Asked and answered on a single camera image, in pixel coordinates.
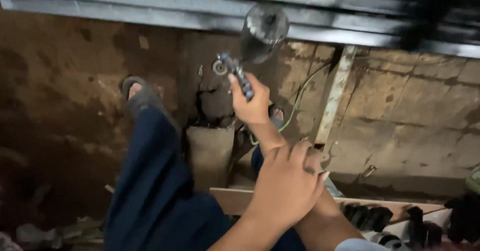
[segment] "cable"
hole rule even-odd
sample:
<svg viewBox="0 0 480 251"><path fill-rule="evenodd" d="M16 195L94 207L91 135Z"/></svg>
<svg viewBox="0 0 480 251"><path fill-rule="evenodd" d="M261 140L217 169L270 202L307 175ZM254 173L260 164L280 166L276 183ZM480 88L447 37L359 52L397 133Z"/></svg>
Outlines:
<svg viewBox="0 0 480 251"><path fill-rule="evenodd" d="M295 111L298 109L298 106L300 105L300 101L302 100L302 97L303 97L303 92L305 91L305 89L307 88L307 85L308 83L312 80L312 78L318 73L320 72L321 70L325 69L326 67L329 67L330 66L330 62L326 63L325 65L321 66L320 68L318 68L318 70L316 70L314 73L312 73L308 78L307 80L303 83L301 89L300 89L300 92L298 93L297 95L297 98L295 99L295 104L293 105L293 109L292 109L292 113L290 114L290 117L288 118L288 120L285 122L285 124L280 127L280 129L278 130L279 132L283 131L289 124L290 122L292 121L292 118L293 118L293 114L295 113ZM258 141L254 141L254 136L253 134L249 134L249 139L250 139L250 143L252 145L257 145L258 144Z"/></svg>

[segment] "wooden plank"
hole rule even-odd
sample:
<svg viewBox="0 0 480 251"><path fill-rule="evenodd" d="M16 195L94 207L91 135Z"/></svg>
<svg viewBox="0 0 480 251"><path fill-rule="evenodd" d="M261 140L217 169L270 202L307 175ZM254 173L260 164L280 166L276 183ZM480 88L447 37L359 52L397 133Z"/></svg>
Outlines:
<svg viewBox="0 0 480 251"><path fill-rule="evenodd" d="M239 190L227 188L210 188L210 193L216 198L223 212L227 215L242 215L247 209L253 195L252 190ZM390 223L396 223L408 219L405 212L411 207L418 206L423 210L424 214L444 209L444 205L410 203L399 201L382 201L372 199L350 199L350 198L334 198L339 207L347 204L365 205L368 207L387 207L393 212Z"/></svg>

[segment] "person's left hand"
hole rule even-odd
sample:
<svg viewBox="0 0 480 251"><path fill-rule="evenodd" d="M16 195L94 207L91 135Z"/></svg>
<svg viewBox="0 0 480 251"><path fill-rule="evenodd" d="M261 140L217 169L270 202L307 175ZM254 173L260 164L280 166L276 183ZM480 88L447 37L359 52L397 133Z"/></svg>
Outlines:
<svg viewBox="0 0 480 251"><path fill-rule="evenodd" d="M271 150L244 216L287 230L318 201L329 174L320 170L320 154L309 142Z"/></svg>

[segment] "person's right hand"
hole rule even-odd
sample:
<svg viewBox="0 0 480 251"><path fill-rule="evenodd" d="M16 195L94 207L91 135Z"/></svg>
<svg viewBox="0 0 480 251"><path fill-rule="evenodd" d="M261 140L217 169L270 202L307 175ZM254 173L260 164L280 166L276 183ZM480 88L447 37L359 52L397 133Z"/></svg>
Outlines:
<svg viewBox="0 0 480 251"><path fill-rule="evenodd" d="M320 157L307 141L297 143L293 149L287 144L271 150L244 216L282 230L296 224L324 190L329 172L320 173Z"/></svg>
<svg viewBox="0 0 480 251"><path fill-rule="evenodd" d="M254 93L253 98L249 102L247 102L247 98L243 95L237 77L233 74L228 75L235 114L246 124L267 123L270 120L268 117L270 89L258 81L253 74L246 72L245 76L250 82Z"/></svg>

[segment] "foot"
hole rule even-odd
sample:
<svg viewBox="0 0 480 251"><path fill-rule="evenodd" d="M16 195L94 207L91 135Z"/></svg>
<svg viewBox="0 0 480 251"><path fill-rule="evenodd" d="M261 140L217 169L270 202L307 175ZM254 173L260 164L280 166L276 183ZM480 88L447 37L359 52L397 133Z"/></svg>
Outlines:
<svg viewBox="0 0 480 251"><path fill-rule="evenodd" d="M137 92L139 92L141 90L142 90L142 85L141 84L133 83L133 85L131 85L129 93L128 93L128 99L130 100L130 98L132 98L135 94L137 94Z"/></svg>
<svg viewBox="0 0 480 251"><path fill-rule="evenodd" d="M273 108L270 111L270 120L273 122L277 129L283 126L283 111L280 108Z"/></svg>

